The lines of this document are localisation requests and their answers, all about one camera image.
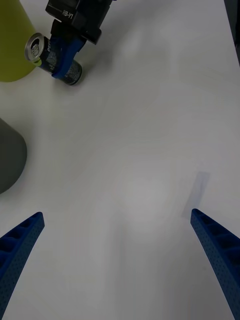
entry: yellow cup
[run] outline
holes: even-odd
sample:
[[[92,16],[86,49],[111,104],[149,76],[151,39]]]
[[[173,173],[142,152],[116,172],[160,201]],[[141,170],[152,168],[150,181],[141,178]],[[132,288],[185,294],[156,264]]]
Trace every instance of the yellow cup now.
[[[0,81],[18,80],[34,69],[24,49],[35,32],[19,0],[0,0]]]

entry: gray cup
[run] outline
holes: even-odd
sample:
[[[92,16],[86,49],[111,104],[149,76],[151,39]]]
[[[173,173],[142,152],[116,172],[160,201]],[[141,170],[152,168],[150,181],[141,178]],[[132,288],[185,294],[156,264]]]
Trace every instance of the gray cup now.
[[[24,138],[0,119],[0,194],[20,177],[27,160]]]

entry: white table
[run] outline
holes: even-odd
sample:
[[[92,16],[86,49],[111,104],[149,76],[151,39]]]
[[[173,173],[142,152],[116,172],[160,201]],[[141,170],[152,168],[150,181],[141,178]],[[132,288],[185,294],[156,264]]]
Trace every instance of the white table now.
[[[50,35],[47,0],[23,0]],[[232,320],[191,225],[198,207],[240,237],[240,68],[223,0],[118,0],[88,70],[1,83],[28,145],[0,196],[0,236],[46,227],[4,320]]]

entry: can lid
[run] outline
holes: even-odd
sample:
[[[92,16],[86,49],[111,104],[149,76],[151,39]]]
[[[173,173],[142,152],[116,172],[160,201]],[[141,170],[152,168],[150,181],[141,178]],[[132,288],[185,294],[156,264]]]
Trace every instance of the can lid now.
[[[43,50],[44,36],[38,32],[28,39],[24,50],[24,56],[27,60],[34,62],[39,59]]]

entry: can label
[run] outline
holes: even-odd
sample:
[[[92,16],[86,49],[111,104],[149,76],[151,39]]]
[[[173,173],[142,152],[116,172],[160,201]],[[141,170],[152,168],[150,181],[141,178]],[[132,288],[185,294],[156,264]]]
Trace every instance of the can label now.
[[[55,44],[52,44],[51,41],[44,37],[44,49],[40,55],[39,60],[35,61],[34,64],[41,69],[53,74],[59,68],[61,60],[61,49],[58,48]],[[81,65],[73,60],[68,72],[64,75],[62,80],[67,85],[76,84],[82,76],[82,67]]]

